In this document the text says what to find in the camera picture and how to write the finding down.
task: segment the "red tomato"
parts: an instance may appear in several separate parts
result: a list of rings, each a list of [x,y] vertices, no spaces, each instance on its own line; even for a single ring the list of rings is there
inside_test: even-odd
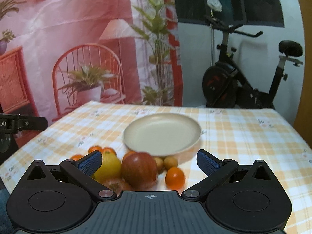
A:
[[[103,182],[103,185],[113,190],[117,195],[119,195],[121,191],[132,191],[132,187],[121,178],[107,179]]]
[[[122,161],[124,161],[124,159],[126,158],[126,157],[128,157],[128,156],[130,156],[130,155],[132,155],[133,153],[135,153],[135,151],[129,151],[129,152],[127,152],[125,155],[124,155],[124,157],[122,158]]]
[[[133,153],[123,160],[121,175],[134,189],[144,190],[156,184],[157,165],[150,154]]]

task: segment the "exercise bike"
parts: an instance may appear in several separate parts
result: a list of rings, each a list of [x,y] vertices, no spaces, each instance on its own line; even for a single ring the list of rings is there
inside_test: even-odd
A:
[[[206,107],[213,108],[273,108],[273,101],[282,78],[286,81],[288,75],[284,74],[286,61],[291,61],[296,67],[303,62],[292,58],[301,57],[302,46],[294,41],[284,40],[279,43],[280,61],[276,68],[269,93],[254,89],[244,76],[238,65],[233,61],[235,48],[231,48],[232,54],[228,54],[228,39],[232,33],[257,38],[263,34],[262,31],[255,35],[238,31],[243,24],[228,26],[221,20],[213,17],[213,10],[210,15],[205,15],[206,23],[212,29],[222,31],[222,44],[217,45],[220,50],[219,60],[208,68],[203,76],[202,89],[206,98]]]

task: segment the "wicker cabinet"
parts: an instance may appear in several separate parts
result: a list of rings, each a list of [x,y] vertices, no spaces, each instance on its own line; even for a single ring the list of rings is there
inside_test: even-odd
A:
[[[0,72],[0,104],[3,112],[38,116],[28,85],[22,47],[0,56]],[[16,137],[18,146],[23,146],[38,133],[37,131],[20,132]]]

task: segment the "checkered tablecloth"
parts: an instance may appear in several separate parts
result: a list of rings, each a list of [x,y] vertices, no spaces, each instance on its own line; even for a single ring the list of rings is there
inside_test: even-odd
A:
[[[185,188],[206,177],[196,164],[203,148],[219,159],[240,164],[265,160],[291,199],[293,212],[285,231],[312,233],[312,151],[298,133],[274,110],[176,108],[109,105],[89,102],[40,133],[0,166],[0,176],[11,193],[35,159],[59,164],[74,154],[86,155],[92,145],[112,147],[122,159],[127,149],[124,129],[135,119],[153,113],[180,113],[202,127],[199,143],[177,155],[185,172]],[[164,173],[156,190],[166,189]]]

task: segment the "small potato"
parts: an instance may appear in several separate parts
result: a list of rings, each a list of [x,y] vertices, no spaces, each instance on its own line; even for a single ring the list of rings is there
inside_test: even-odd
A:
[[[163,170],[163,160],[160,157],[154,157],[154,159],[157,164],[157,171],[161,173]]]
[[[166,170],[169,170],[171,167],[177,167],[178,161],[175,157],[166,157],[163,161],[163,165],[165,166]]]

